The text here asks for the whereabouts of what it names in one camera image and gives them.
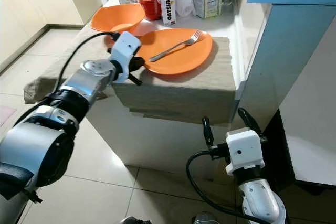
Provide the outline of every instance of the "fork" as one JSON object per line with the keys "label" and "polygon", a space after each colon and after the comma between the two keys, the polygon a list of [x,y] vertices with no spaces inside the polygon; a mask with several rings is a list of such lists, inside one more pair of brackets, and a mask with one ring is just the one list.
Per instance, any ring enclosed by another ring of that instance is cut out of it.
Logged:
{"label": "fork", "polygon": [[160,54],[158,54],[158,55],[155,55],[155,56],[149,58],[149,61],[151,61],[151,62],[155,62],[155,61],[161,59],[161,58],[164,57],[169,51],[173,50],[174,48],[176,48],[176,47],[178,47],[178,46],[180,46],[180,45],[185,44],[185,45],[187,45],[187,46],[190,46],[190,45],[196,43],[196,42],[198,41],[198,39],[200,38],[200,35],[201,35],[201,34],[202,34],[202,31],[201,31],[201,30],[197,30],[197,31],[190,37],[190,39],[188,39],[188,40],[186,40],[186,41],[184,41],[184,42],[178,43],[177,45],[173,46],[172,48],[170,48],[170,49],[168,49],[168,50],[166,50],[166,51],[164,51],[164,52],[162,52],[162,53],[160,53]]}

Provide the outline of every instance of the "silver robot arm segment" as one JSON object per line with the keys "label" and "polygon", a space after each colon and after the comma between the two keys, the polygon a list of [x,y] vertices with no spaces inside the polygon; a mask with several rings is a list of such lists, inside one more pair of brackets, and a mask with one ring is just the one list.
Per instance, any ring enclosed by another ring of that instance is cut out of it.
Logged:
{"label": "silver robot arm segment", "polygon": [[124,82],[140,41],[123,32],[109,59],[85,61],[0,142],[0,223],[16,223],[28,200],[41,202],[36,189],[62,177],[79,123],[99,92]]}

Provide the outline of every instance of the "tiled floor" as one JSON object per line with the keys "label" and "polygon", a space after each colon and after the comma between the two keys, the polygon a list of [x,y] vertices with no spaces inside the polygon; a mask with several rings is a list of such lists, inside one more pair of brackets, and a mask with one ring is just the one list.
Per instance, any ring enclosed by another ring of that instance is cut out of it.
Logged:
{"label": "tiled floor", "polygon": [[[0,127],[0,136],[31,106],[24,105],[24,85],[53,64],[77,32],[50,30],[0,76],[0,105],[16,109]],[[232,184],[198,183],[222,205],[234,208],[241,202]],[[65,176],[41,188],[38,194],[43,203],[28,203],[19,223],[113,224],[133,215],[155,224],[190,224],[191,217],[200,211],[215,213],[221,224],[244,223],[202,202],[184,175],[125,166],[86,119],[81,123]],[[336,223],[334,191],[313,197],[290,187],[283,197],[295,217],[294,224]]]}

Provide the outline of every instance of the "red cup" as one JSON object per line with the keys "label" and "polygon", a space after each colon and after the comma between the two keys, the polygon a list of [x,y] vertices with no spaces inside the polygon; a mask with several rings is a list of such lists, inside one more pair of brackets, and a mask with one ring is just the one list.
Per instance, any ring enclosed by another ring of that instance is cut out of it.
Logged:
{"label": "red cup", "polygon": [[157,20],[161,18],[161,5],[157,0],[138,0],[145,10],[147,20]]}

